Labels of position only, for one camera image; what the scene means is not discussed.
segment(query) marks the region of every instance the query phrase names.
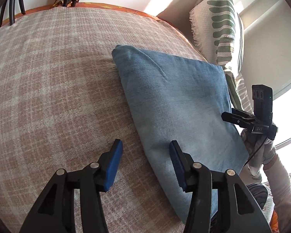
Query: window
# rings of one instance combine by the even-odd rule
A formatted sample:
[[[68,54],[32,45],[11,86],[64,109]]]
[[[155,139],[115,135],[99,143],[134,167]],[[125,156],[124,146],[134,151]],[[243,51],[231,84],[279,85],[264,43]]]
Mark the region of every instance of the window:
[[[274,145],[291,177],[291,89],[273,101],[273,122],[278,127]],[[263,171],[261,174],[262,182],[267,182]]]

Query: green striped pillow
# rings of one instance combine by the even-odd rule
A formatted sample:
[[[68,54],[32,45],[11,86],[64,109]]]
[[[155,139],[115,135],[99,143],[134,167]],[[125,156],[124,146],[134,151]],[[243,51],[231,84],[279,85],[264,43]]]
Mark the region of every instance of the green striped pillow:
[[[235,78],[243,60],[244,27],[233,0],[198,0],[190,20],[196,47],[209,63],[222,66],[232,104],[242,109]]]

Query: blue cushion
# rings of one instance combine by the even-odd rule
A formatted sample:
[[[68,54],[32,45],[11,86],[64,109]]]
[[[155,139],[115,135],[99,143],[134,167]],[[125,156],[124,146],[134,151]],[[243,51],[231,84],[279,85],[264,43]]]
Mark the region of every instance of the blue cushion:
[[[177,140],[194,161],[215,171],[239,173],[248,158],[235,126],[221,119],[231,112],[222,67],[132,46],[118,45],[112,56],[145,154],[185,223],[191,193],[178,185],[169,143]],[[216,210],[213,190],[212,215]]]

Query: metal screw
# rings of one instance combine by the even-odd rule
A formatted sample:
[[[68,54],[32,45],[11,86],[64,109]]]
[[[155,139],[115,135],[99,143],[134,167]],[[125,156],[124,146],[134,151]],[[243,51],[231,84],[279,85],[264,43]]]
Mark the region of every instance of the metal screw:
[[[199,162],[195,162],[195,163],[193,163],[193,167],[199,169],[202,167],[202,164]]]
[[[64,169],[58,169],[57,171],[56,171],[56,174],[57,175],[63,175],[65,173],[65,170]]]
[[[99,167],[99,163],[98,162],[93,162],[90,165],[91,168],[98,168]]]
[[[230,175],[230,176],[234,176],[234,175],[235,175],[235,171],[232,170],[232,169],[228,169],[226,173],[227,173],[228,175]]]

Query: pillow fringe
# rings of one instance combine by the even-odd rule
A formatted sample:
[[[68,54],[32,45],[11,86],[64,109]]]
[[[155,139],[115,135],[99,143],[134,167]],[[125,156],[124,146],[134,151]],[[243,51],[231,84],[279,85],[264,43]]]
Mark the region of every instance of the pillow fringe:
[[[204,55],[203,53],[203,47],[202,47],[202,40],[199,33],[198,23],[196,22],[196,15],[194,9],[190,11],[190,22],[191,22],[191,30],[193,34],[193,40],[195,43],[195,47],[198,49],[198,51],[201,53],[201,55]]]

